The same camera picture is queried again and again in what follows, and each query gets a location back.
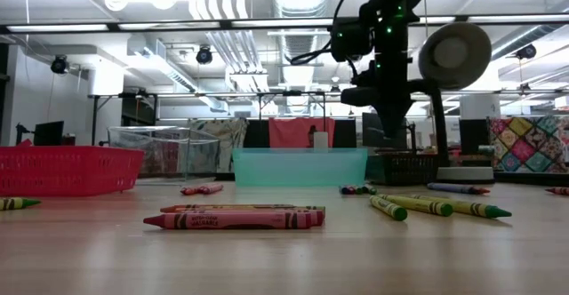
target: patchwork fabric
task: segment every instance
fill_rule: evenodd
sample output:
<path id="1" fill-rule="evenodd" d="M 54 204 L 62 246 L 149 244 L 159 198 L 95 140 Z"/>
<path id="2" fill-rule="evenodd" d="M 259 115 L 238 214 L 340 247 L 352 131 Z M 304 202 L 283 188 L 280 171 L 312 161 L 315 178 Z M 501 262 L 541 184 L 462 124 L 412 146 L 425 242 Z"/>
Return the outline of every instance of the patchwork fabric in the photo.
<path id="1" fill-rule="evenodd" d="M 555 116 L 513 117 L 488 121 L 494 168 L 515 172 L 568 172 L 565 131 L 569 119 Z"/>

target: yellow-green crayon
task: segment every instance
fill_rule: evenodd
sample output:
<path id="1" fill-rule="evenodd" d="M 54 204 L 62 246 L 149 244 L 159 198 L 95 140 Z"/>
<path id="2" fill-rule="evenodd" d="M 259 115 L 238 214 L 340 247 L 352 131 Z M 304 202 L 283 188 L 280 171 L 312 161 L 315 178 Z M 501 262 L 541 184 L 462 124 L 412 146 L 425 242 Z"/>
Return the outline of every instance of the yellow-green crayon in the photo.
<path id="1" fill-rule="evenodd" d="M 455 201 L 449 198 L 433 197 L 425 195 L 411 195 L 410 197 L 425 201 L 431 201 L 431 202 L 447 203 L 453 207 L 454 211 L 457 211 L 459 213 L 480 216 L 489 219 L 512 216 L 512 213 L 510 213 L 509 211 L 504 211 L 503 209 L 493 205 L 472 203 L 466 201 Z"/>
<path id="2" fill-rule="evenodd" d="M 370 196 L 370 203 L 373 205 L 373 207 L 388 214 L 394 220 L 405 220 L 407 218 L 406 209 L 397 204 L 388 202 L 383 198 L 379 198 L 377 196 Z"/>
<path id="3" fill-rule="evenodd" d="M 0 211 L 10 211 L 24 209 L 31 205 L 36 205 L 41 203 L 37 200 L 29 200 L 26 198 L 0 198 Z"/>
<path id="4" fill-rule="evenodd" d="M 383 198 L 384 200 L 396 203 L 397 205 L 403 206 L 406 209 L 412 211 L 422 211 L 441 216 L 451 216 L 451 214 L 453 214 L 453 207 L 448 203 L 422 201 L 411 197 L 404 197 L 397 195 L 377 195 L 377 196 L 379 198 Z"/>

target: red fabric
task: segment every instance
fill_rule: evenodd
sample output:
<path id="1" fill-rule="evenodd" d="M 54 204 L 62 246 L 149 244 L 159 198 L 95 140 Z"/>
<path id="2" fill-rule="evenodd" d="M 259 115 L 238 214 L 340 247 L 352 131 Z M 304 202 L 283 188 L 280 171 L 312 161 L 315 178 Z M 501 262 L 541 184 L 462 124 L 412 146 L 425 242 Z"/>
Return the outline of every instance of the red fabric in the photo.
<path id="1" fill-rule="evenodd" d="M 334 125 L 332 118 L 326 118 L 326 131 L 328 132 L 328 147 L 331 148 L 334 141 Z M 317 132 L 324 131 L 324 119 L 322 118 L 294 118 L 268 120 L 269 143 L 272 148 L 311 148 L 310 129 L 316 127 Z"/>

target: red plastic basket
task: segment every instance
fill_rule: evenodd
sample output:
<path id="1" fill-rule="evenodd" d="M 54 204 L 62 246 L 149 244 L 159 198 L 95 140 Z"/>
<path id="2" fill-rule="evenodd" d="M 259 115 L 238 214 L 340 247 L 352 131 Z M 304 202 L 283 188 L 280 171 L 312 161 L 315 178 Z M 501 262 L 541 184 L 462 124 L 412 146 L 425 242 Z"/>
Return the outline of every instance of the red plastic basket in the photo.
<path id="1" fill-rule="evenodd" d="M 144 152 L 111 147 L 0 147 L 0 195 L 88 196 L 134 187 Z"/>

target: teal plastic bin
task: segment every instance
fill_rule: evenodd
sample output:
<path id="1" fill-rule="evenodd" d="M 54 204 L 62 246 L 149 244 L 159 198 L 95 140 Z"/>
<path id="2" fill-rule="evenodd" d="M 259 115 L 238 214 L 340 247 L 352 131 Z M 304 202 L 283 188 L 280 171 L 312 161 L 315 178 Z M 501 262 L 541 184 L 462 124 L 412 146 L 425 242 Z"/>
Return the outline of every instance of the teal plastic bin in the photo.
<path id="1" fill-rule="evenodd" d="M 365 148 L 236 148 L 239 187 L 329 187 L 363 185 Z"/>

